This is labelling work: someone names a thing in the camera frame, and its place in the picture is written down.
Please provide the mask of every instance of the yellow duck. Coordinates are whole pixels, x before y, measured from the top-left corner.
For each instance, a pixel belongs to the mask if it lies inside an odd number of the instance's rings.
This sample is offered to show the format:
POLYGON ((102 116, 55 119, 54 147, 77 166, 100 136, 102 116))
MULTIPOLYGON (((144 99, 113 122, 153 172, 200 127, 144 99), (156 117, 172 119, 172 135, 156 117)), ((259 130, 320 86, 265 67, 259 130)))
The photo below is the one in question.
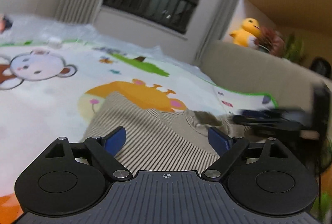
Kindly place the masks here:
POLYGON ((232 31, 229 35, 233 37, 233 43, 243 47, 255 47, 255 39, 259 37, 261 31, 257 20, 247 18, 243 20, 241 28, 232 31))

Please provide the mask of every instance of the play mat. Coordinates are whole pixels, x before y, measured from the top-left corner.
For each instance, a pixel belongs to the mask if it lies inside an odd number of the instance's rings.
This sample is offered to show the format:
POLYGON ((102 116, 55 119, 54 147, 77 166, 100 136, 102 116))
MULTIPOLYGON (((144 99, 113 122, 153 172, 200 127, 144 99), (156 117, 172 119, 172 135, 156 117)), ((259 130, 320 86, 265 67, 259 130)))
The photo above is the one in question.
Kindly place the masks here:
POLYGON ((80 142, 114 91, 140 108, 164 112, 222 115, 275 106, 269 95, 220 88, 160 49, 100 36, 91 26, 12 19, 13 28, 0 36, 1 224, 22 213, 14 195, 19 174, 57 137, 80 142))

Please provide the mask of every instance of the beige sofa back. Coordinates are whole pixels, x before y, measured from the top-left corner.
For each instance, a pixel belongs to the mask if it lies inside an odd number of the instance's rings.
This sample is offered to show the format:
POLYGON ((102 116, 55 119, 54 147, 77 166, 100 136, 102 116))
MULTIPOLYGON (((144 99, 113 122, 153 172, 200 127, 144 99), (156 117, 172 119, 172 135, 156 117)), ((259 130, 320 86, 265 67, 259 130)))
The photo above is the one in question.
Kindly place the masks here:
POLYGON ((216 41, 200 66, 218 86, 244 93, 270 93, 280 107, 312 108, 312 85, 330 80, 285 59, 216 41))

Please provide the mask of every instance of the striped cloth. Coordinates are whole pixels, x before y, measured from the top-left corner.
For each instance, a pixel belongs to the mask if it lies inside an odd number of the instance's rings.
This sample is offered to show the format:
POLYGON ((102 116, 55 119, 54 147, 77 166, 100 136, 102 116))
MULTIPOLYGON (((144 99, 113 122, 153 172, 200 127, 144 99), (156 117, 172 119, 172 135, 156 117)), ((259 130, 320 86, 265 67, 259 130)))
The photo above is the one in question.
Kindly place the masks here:
POLYGON ((143 110, 118 92, 106 98, 84 139, 104 137, 118 126, 125 127, 127 140, 116 159, 133 174, 138 170, 197 170, 201 174, 219 158, 208 139, 190 127, 184 113, 143 110), (205 140, 203 148, 199 138, 205 140))

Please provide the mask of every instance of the cartoon tree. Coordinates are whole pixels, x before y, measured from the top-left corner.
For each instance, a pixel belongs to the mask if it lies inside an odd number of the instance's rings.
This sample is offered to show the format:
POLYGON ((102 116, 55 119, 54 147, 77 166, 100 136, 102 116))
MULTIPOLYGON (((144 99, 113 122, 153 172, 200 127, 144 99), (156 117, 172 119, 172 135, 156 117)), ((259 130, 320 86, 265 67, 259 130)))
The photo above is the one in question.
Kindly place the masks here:
POLYGON ((127 63, 133 67, 137 67, 143 71, 149 72, 149 73, 155 73, 164 77, 168 77, 169 73, 165 72, 164 70, 160 69, 154 64, 143 62, 145 60, 145 57, 139 56, 135 59, 128 59, 120 54, 111 54, 114 58, 117 58, 120 61, 123 61, 124 63, 127 63))

